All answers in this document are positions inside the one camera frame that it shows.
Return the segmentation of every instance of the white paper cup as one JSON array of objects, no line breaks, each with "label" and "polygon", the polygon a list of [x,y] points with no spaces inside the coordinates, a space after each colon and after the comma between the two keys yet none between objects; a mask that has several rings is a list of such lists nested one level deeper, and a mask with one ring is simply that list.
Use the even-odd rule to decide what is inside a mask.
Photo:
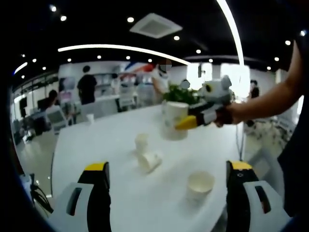
[{"label": "white paper cup", "polygon": [[201,203],[207,193],[212,190],[214,177],[205,171],[197,171],[188,177],[187,199],[193,203]]},{"label": "white paper cup", "polygon": [[189,105],[183,102],[168,101],[164,106],[162,135],[168,140],[181,140],[188,136],[188,131],[175,130],[175,125],[188,116]]},{"label": "white paper cup", "polygon": [[95,117],[93,114],[88,114],[86,115],[88,121],[90,122],[90,124],[93,124],[95,122]]},{"label": "white paper cup", "polygon": [[145,173],[153,171],[162,162],[162,159],[156,152],[147,152],[138,156],[138,163],[141,170]]},{"label": "white paper cup", "polygon": [[142,155],[147,151],[148,147],[148,134],[141,133],[135,138],[135,148],[137,155]]}]

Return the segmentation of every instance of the black ceiling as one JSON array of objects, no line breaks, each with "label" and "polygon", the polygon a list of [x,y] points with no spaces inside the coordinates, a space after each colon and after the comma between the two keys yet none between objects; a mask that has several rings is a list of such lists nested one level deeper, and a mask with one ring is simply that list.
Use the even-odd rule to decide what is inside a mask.
[{"label": "black ceiling", "polygon": [[[288,69],[292,45],[285,45],[286,40],[293,39],[293,25],[289,16],[275,0],[228,0],[228,5],[239,30],[244,56],[260,62],[245,61],[253,67],[266,70],[271,66]],[[57,7],[50,10],[50,4]],[[133,26],[127,22],[129,16],[137,22],[148,13],[156,13],[172,20],[183,30],[161,39],[153,39],[129,32]],[[60,21],[65,15],[67,20]],[[200,3],[184,1],[183,3],[165,1],[76,1],[52,0],[24,1],[14,9],[12,24],[13,37],[18,42],[12,50],[13,66],[17,68],[24,62],[28,66],[18,72],[12,80],[20,84],[28,78],[46,71],[57,70],[59,64],[97,60],[131,60],[147,62],[158,57],[148,54],[119,49],[80,49],[57,52],[60,47],[80,44],[118,44],[163,52],[178,58],[199,55],[237,55],[231,30],[216,0]]]}]

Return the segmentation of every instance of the air vent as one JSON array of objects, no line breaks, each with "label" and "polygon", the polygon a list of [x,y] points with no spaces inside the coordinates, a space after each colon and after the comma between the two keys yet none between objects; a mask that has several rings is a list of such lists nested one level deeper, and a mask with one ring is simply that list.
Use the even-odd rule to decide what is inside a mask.
[{"label": "air vent", "polygon": [[151,13],[138,21],[130,31],[159,39],[182,29],[183,28],[176,23],[157,14]]}]

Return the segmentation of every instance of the floor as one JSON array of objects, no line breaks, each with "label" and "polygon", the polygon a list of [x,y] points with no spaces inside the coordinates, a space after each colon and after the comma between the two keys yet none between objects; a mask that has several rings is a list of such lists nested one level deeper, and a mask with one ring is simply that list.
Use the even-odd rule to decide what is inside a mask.
[{"label": "floor", "polygon": [[[267,131],[269,125],[262,125],[261,128]],[[35,181],[37,185],[44,191],[51,206],[54,205],[51,190],[51,165],[53,152],[56,146],[57,136],[51,131],[45,132],[41,136],[35,137],[31,142],[17,146],[17,153],[20,158],[21,165],[25,168],[26,173],[35,173]],[[271,134],[264,134],[261,139],[257,139],[256,135],[247,135],[245,143],[245,161],[249,161],[254,154],[263,145],[274,157],[281,153],[281,148],[277,144],[273,144]],[[264,167],[253,167],[257,172],[263,172]],[[36,204],[36,208],[43,217],[47,217],[48,213]],[[223,215],[213,232],[225,231],[226,217]]]}]

